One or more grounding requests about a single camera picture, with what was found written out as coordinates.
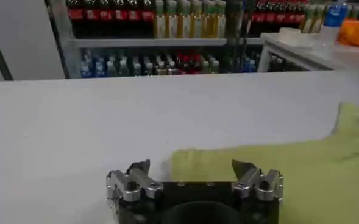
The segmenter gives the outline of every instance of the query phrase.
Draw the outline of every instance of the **soda bottle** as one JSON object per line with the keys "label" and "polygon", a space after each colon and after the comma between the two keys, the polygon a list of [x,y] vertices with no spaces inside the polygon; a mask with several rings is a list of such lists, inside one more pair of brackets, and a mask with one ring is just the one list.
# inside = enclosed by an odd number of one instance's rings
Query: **soda bottle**
{"label": "soda bottle", "polygon": [[99,0],[99,5],[101,6],[99,11],[100,33],[102,36],[110,36],[114,31],[114,27],[112,27],[112,0]]}
{"label": "soda bottle", "polygon": [[301,2],[297,2],[296,15],[294,16],[294,23],[296,24],[296,26],[300,26],[300,24],[305,19],[305,12],[304,12],[305,4],[306,4],[305,0],[301,0]]}
{"label": "soda bottle", "polygon": [[125,0],[113,0],[113,8],[115,27],[112,27],[112,29],[115,30],[116,36],[123,37],[126,35],[124,31],[127,28],[126,23],[128,20],[128,11],[126,9]]}
{"label": "soda bottle", "polygon": [[275,23],[277,23],[279,27],[283,26],[285,22],[286,8],[286,0],[281,0],[277,9],[277,16],[275,17]]}
{"label": "soda bottle", "polygon": [[137,37],[142,35],[140,32],[141,10],[137,0],[128,0],[128,36]]}
{"label": "soda bottle", "polygon": [[101,26],[99,21],[99,2],[98,0],[85,0],[86,14],[86,33],[90,37],[99,37]]}
{"label": "soda bottle", "polygon": [[294,16],[296,13],[296,0],[290,0],[287,5],[285,26],[294,27]]}
{"label": "soda bottle", "polygon": [[273,32],[274,20],[275,20],[275,1],[269,1],[266,3],[266,16],[265,24],[267,24],[266,32]]}
{"label": "soda bottle", "polygon": [[143,34],[145,37],[152,38],[154,36],[154,6],[151,0],[143,0],[142,5],[141,19],[143,21]]}
{"label": "soda bottle", "polygon": [[84,10],[83,0],[67,0],[68,17],[71,20],[73,34],[76,38],[84,35]]}

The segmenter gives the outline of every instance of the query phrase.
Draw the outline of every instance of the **beverage display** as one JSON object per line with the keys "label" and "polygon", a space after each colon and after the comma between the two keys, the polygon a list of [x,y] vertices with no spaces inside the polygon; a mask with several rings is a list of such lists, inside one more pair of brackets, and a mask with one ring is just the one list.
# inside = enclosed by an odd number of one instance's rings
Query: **beverage display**
{"label": "beverage display", "polygon": [[121,49],[83,49],[82,78],[191,75],[242,72],[232,70],[239,58],[226,57],[207,49],[157,51],[152,54],[124,53]]}
{"label": "beverage display", "polygon": [[228,27],[236,37],[243,18],[240,1],[230,3],[232,25],[226,17],[230,13],[228,2],[222,0],[65,0],[65,3],[73,35],[81,39],[224,38]]}

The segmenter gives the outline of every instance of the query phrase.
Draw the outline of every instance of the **white counter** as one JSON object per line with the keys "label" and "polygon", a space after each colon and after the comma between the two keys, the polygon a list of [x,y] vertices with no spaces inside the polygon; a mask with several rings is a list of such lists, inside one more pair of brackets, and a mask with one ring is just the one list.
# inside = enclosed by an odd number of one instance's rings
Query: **white counter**
{"label": "white counter", "polygon": [[261,39],[264,41],[262,58],[258,72],[265,72],[269,66],[268,52],[279,55],[292,61],[310,71],[334,69],[359,71],[359,47],[345,46],[335,43],[329,47],[319,47],[316,34],[303,34],[302,38],[306,44],[313,47],[297,47],[279,39],[278,33],[263,33]]}
{"label": "white counter", "polygon": [[0,224],[112,223],[105,174],[180,148],[323,138],[359,74],[0,82]]}

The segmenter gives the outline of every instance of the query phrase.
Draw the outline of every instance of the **plastic bottle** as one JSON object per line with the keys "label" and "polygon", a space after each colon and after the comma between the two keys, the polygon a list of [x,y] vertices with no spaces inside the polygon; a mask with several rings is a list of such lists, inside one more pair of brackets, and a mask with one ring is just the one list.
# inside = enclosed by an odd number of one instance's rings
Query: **plastic bottle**
{"label": "plastic bottle", "polygon": [[169,1],[168,14],[166,17],[166,37],[176,38],[178,28],[177,2]]}
{"label": "plastic bottle", "polygon": [[154,26],[154,37],[164,38],[166,36],[166,16],[163,13],[163,1],[156,1],[156,17]]}
{"label": "plastic bottle", "polygon": [[202,9],[201,2],[198,0],[193,1],[193,9],[191,13],[191,26],[190,26],[190,37],[201,38],[202,33]]}
{"label": "plastic bottle", "polygon": [[190,37],[190,2],[184,1],[182,4],[182,16],[180,18],[180,35],[178,38],[189,38]]}
{"label": "plastic bottle", "polygon": [[218,73],[218,71],[219,71],[219,64],[220,64],[219,61],[217,61],[217,60],[213,61],[213,64],[212,64],[212,66],[211,66],[211,73],[212,73],[212,74],[217,74],[217,73]]}
{"label": "plastic bottle", "polygon": [[92,78],[93,77],[90,67],[88,66],[88,64],[85,61],[82,61],[80,63],[80,76],[82,78]]}
{"label": "plastic bottle", "polygon": [[218,16],[216,23],[216,38],[224,38],[226,31],[226,2],[219,1],[218,3]]}
{"label": "plastic bottle", "polygon": [[330,6],[319,34],[321,42],[326,44],[333,43],[336,40],[340,26],[346,17],[347,9],[347,4],[344,0],[338,0],[338,2]]}
{"label": "plastic bottle", "polygon": [[204,3],[204,6],[203,6],[203,9],[202,9],[202,33],[201,33],[201,37],[202,38],[208,38],[208,23],[209,23],[209,1],[206,0],[203,2]]}
{"label": "plastic bottle", "polygon": [[256,72],[255,60],[250,60],[250,63],[248,66],[248,73],[254,73],[254,72]]}
{"label": "plastic bottle", "polygon": [[117,70],[114,65],[114,61],[108,61],[107,62],[107,75],[109,77],[116,77],[117,76]]}
{"label": "plastic bottle", "polygon": [[216,21],[216,13],[215,13],[216,3],[213,1],[209,2],[209,11],[208,11],[208,24],[207,24],[207,38],[213,38],[213,34],[215,33],[215,21]]}
{"label": "plastic bottle", "polygon": [[126,60],[121,60],[119,62],[119,76],[129,76],[129,69],[126,65]]}

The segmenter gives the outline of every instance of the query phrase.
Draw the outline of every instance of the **white wall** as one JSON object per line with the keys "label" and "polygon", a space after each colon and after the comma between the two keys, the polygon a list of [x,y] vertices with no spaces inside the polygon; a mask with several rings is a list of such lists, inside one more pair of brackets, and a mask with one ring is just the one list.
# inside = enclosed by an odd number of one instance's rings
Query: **white wall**
{"label": "white wall", "polygon": [[65,77],[44,0],[0,0],[0,50],[14,80]]}

